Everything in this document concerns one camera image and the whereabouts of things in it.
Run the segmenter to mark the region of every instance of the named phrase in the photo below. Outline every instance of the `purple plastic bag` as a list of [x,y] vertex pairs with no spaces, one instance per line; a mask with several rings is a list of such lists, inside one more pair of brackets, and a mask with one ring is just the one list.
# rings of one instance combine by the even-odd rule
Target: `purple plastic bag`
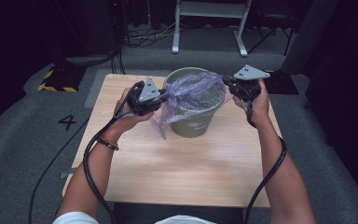
[[179,77],[173,83],[167,83],[165,89],[167,91],[162,96],[168,96],[168,100],[161,105],[160,113],[150,120],[163,139],[166,139],[165,130],[171,123],[211,115],[232,98],[222,77],[212,72]]

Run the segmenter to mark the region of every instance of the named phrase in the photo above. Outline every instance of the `printed number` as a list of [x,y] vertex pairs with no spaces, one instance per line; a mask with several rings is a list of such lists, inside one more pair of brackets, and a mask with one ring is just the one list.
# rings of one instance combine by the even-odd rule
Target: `printed number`
[[74,120],[74,116],[70,114],[63,119],[60,119],[60,121],[58,121],[58,122],[66,124],[66,131],[68,131],[69,127],[71,127],[71,124],[76,123],[76,121],[73,121],[73,120]]

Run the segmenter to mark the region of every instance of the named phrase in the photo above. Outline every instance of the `black cable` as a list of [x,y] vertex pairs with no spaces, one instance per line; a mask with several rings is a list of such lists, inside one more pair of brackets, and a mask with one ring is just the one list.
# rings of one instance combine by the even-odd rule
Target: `black cable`
[[87,181],[89,182],[89,187],[91,188],[92,192],[94,193],[95,197],[97,197],[98,201],[100,201],[101,205],[103,206],[103,208],[106,210],[106,212],[108,213],[109,217],[110,217],[110,221],[112,224],[116,223],[115,220],[115,215],[113,214],[112,210],[109,207],[109,204],[107,204],[106,200],[104,199],[103,195],[101,194],[101,192],[98,190],[97,186],[94,183],[94,180],[91,177],[91,173],[90,173],[90,167],[89,167],[89,156],[90,156],[90,151],[91,148],[93,146],[93,144],[96,142],[96,140],[110,127],[112,126],[116,120],[124,117],[126,114],[123,114],[123,108],[124,108],[124,104],[126,104],[129,95],[135,90],[135,86],[132,86],[131,89],[129,90],[127,96],[124,98],[123,102],[120,104],[117,112],[114,114],[114,116],[112,117],[112,119],[103,127],[101,128],[100,131],[98,131],[89,141],[89,143],[87,144],[87,147],[84,151],[84,156],[83,156],[83,168],[84,168],[84,173],[86,176]]
[[40,185],[40,183],[42,182],[43,177],[45,176],[45,174],[48,172],[48,169],[51,167],[51,165],[53,164],[53,162],[55,162],[55,160],[57,159],[57,157],[62,153],[62,151],[69,145],[69,143],[75,138],[75,136],[80,132],[80,130],[86,125],[86,123],[89,121],[90,118],[86,119],[83,124],[80,126],[80,128],[77,129],[77,131],[71,136],[71,138],[69,138],[69,140],[65,143],[65,145],[63,145],[63,147],[58,151],[58,153],[54,156],[54,158],[51,160],[51,162],[48,164],[48,167],[46,167],[45,171],[43,172],[43,174],[39,177],[39,179],[36,182],[36,185],[34,186],[34,191],[32,193],[31,196],[31,201],[30,201],[30,207],[28,210],[28,223],[31,224],[32,223],[32,212],[33,212],[33,207],[34,207],[34,196],[36,195],[36,191]]
[[116,74],[117,72],[116,72],[116,66],[115,66],[115,58],[112,58],[112,59],[110,60],[110,67],[111,67],[111,69],[112,69],[112,73],[113,73],[113,74]]
[[[139,40],[138,44],[132,44],[132,43],[131,43],[131,44],[128,44],[128,43],[126,43],[125,46],[126,46],[126,47],[129,47],[129,48],[146,48],[146,47],[148,47],[148,46],[150,46],[150,45],[156,43],[157,41],[166,38],[168,35],[171,35],[171,34],[172,34],[172,30],[173,30],[174,28],[171,28],[171,29],[170,29],[170,27],[165,28],[164,30],[158,30],[158,31],[156,31],[156,32],[154,32],[154,33],[151,33],[151,34],[149,34],[149,31],[151,31],[151,29],[146,30],[146,32],[144,32],[144,33],[141,34],[141,35],[139,35],[139,34],[135,31],[138,35],[132,35],[132,34],[130,34],[130,39],[131,39],[131,40],[138,39],[138,40]],[[151,41],[151,43],[146,44],[146,45],[143,45],[143,43],[145,43],[146,41]]]
[[266,186],[267,182],[269,182],[269,180],[272,178],[272,176],[277,172],[278,168],[281,166],[281,164],[284,160],[284,157],[286,156],[287,148],[286,148],[286,143],[283,141],[283,139],[281,139],[281,144],[282,144],[281,156],[278,158],[278,160],[275,162],[274,166],[271,168],[271,170],[268,172],[268,174],[264,177],[264,179],[261,181],[260,185],[255,190],[255,193],[252,196],[252,199],[249,202],[248,207],[246,208],[245,219],[243,221],[244,224],[249,222],[249,216],[251,215],[252,207],[253,207],[253,205],[255,203],[255,199],[257,198],[261,189],[264,188],[264,186]]
[[[120,46],[121,48],[121,44],[119,44],[119,39],[122,37],[124,39],[124,36],[121,36],[120,34],[118,34],[117,32],[114,33],[115,35],[115,40],[116,40],[116,43],[115,43],[115,47],[113,49],[113,51],[105,51],[105,52],[101,52],[101,51],[98,51],[98,50],[95,50],[95,49],[91,49],[89,48],[82,40],[81,38],[77,35],[74,27],[72,26],[71,22],[69,22],[68,18],[65,16],[65,13],[63,12],[60,4],[57,2],[57,0],[54,0],[55,2],[55,5],[57,6],[58,10],[61,12],[63,18],[65,19],[66,23],[68,24],[70,30],[72,31],[72,33],[74,34],[75,38],[77,39],[77,41],[86,49],[88,50],[89,52],[92,52],[92,53],[99,53],[99,54],[105,54],[105,57],[102,58],[102,59],[97,59],[97,60],[91,60],[91,61],[87,61],[87,62],[70,62],[70,63],[73,63],[75,65],[75,67],[90,67],[90,66],[95,66],[95,65],[98,65],[98,64],[101,64],[101,63],[105,63],[109,60],[112,60],[113,58],[115,58],[117,56],[117,49],[118,49],[118,46]],[[117,23],[117,20],[115,17],[113,17],[113,23]]]
[[120,52],[119,52],[119,54],[118,54],[118,64],[119,64],[119,66],[120,66],[120,70],[121,70],[121,73],[123,74],[123,75],[126,75],[126,71],[124,71],[124,66],[123,66],[123,60],[122,60],[122,48],[120,49]]

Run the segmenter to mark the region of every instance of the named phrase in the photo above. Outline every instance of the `chair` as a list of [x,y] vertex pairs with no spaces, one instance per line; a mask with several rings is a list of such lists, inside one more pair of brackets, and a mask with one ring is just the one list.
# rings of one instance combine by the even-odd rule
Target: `chair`
[[[261,27],[269,28],[270,32],[265,36],[262,36],[260,33],[262,39],[249,50],[249,53],[263,43],[270,35],[275,34],[277,29],[282,29],[288,38],[284,50],[284,56],[286,56],[293,31],[297,28],[299,16],[301,13],[304,13],[304,7],[308,1],[309,0],[303,0],[297,6],[290,6],[288,3],[279,0],[262,0],[257,2],[257,4],[255,4],[252,25],[257,28],[259,33]],[[287,29],[290,29],[289,35],[285,31]]]

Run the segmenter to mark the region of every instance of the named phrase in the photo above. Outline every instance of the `table surface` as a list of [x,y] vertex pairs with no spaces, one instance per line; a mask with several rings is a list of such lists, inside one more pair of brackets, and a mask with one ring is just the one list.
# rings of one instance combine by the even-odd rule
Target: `table surface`
[[[165,77],[152,77],[158,88]],[[91,137],[112,118],[123,90],[144,76],[107,75],[72,167],[83,160]],[[281,135],[272,107],[269,116]],[[260,144],[243,110],[230,100],[213,116],[207,132],[184,138],[171,129],[163,140],[149,121],[124,133],[115,152],[107,201],[127,203],[247,206],[262,180]],[[69,175],[63,189],[72,175]],[[255,201],[269,207],[264,189]]]

